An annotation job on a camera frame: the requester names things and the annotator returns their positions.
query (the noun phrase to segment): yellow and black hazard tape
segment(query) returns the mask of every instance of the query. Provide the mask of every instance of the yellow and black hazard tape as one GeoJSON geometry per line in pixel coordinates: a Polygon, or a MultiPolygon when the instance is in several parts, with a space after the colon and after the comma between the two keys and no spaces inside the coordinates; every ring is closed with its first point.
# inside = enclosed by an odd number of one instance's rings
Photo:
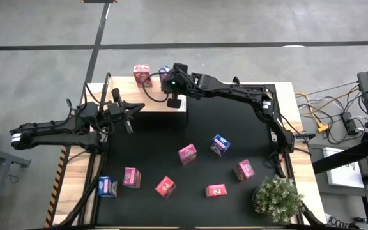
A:
{"type": "Polygon", "coordinates": [[[48,214],[45,220],[45,228],[51,227],[54,221],[54,215],[56,211],[56,206],[58,205],[59,193],[62,187],[63,176],[65,175],[65,169],[67,164],[67,159],[69,157],[70,147],[62,146],[61,156],[57,164],[55,182],[52,189],[52,194],[50,195],[50,201],[48,206],[48,214]]]}

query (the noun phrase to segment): power adapter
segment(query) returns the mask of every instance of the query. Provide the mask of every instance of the power adapter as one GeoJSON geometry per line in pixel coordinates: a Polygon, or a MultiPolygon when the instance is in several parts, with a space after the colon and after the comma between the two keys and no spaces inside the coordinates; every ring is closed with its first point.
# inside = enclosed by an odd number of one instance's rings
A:
{"type": "Polygon", "coordinates": [[[351,119],[350,112],[340,114],[343,125],[346,128],[348,135],[357,135],[359,133],[358,127],[353,119],[351,119]]]}

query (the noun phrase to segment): black floor line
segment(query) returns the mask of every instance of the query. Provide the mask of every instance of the black floor line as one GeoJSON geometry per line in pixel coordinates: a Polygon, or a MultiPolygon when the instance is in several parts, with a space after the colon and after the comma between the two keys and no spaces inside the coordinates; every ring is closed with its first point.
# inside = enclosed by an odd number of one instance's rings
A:
{"type": "Polygon", "coordinates": [[[0,51],[38,51],[38,50],[90,50],[94,45],[19,45],[0,46],[0,51]]]}
{"type": "Polygon", "coordinates": [[[110,8],[110,4],[105,3],[105,5],[103,7],[102,17],[101,17],[100,23],[99,23],[99,28],[98,28],[97,34],[96,34],[95,46],[93,47],[92,55],[91,55],[90,61],[89,61],[88,70],[86,72],[86,78],[84,79],[84,82],[86,82],[86,83],[92,82],[93,72],[95,71],[96,60],[97,60],[97,56],[99,54],[100,43],[102,42],[102,37],[103,37],[104,30],[105,30],[105,25],[106,25],[106,20],[107,20],[107,13],[109,12],[109,8],[110,8]]]}
{"type": "Polygon", "coordinates": [[[101,45],[100,49],[126,50],[126,49],[256,48],[256,47],[287,47],[291,45],[301,45],[304,47],[368,46],[368,41],[109,44],[109,45],[101,45]]]}

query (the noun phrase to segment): wooden table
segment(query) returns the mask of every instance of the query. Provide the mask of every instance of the wooden table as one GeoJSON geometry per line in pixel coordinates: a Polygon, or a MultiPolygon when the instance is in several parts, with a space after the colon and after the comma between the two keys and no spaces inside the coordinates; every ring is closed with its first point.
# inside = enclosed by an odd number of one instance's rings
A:
{"type": "MultiPolygon", "coordinates": [[[[295,100],[295,95],[290,82],[248,82],[244,84],[274,84],[277,90],[277,98],[279,101],[280,112],[285,118],[298,130],[302,131],[303,126],[300,120],[298,107],[295,100]]],[[[102,83],[89,84],[94,96],[99,100],[102,95],[102,83]]],[[[142,111],[148,112],[185,112],[185,97],[181,96],[183,103],[179,109],[168,108],[165,103],[155,103],[151,101],[135,83],[133,77],[111,77],[109,81],[109,87],[107,90],[106,101],[112,100],[111,90],[119,88],[121,98],[130,103],[144,102],[146,106],[142,111]]],[[[160,91],[160,81],[158,78],[153,78],[153,87],[148,89],[148,92],[153,98],[163,99],[165,95],[160,91]]],[[[93,101],[92,97],[88,94],[88,101],[93,101]]],[[[289,125],[284,121],[284,126],[287,129],[289,125]]],[[[295,146],[304,150],[307,149],[307,145],[301,142],[296,142],[295,146]]],[[[74,158],[72,161],[67,162],[67,159],[82,152],[83,149],[78,146],[62,147],[61,156],[59,159],[57,174],[55,182],[53,184],[52,197],[50,199],[48,207],[48,215],[46,218],[45,227],[49,227],[52,224],[58,224],[66,218],[69,212],[76,205],[77,201],[81,198],[83,188],[86,179],[86,173],[88,171],[89,154],[83,153],[82,155],[74,158]]],[[[95,156],[95,166],[93,169],[93,176],[95,175],[100,155],[95,156]]],[[[296,187],[298,192],[305,197],[303,201],[308,206],[311,212],[316,218],[324,223],[325,211],[321,202],[318,185],[316,183],[316,177],[312,168],[311,158],[308,154],[301,151],[294,151],[291,154],[291,162],[293,166],[293,172],[296,180],[296,187]]],[[[286,172],[285,163],[282,163],[282,168],[286,172]]],[[[91,195],[86,205],[86,212],[84,222],[87,224],[90,221],[91,210],[93,206],[93,196],[91,195]]]]}

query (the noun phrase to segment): yellow connector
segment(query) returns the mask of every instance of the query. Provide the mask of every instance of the yellow connector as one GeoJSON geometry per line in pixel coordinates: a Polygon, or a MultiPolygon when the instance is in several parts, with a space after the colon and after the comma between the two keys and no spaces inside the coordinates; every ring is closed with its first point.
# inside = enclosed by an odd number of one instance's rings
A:
{"type": "Polygon", "coordinates": [[[329,127],[327,125],[324,125],[322,123],[318,124],[318,132],[323,133],[324,131],[329,130],[329,127]]]}

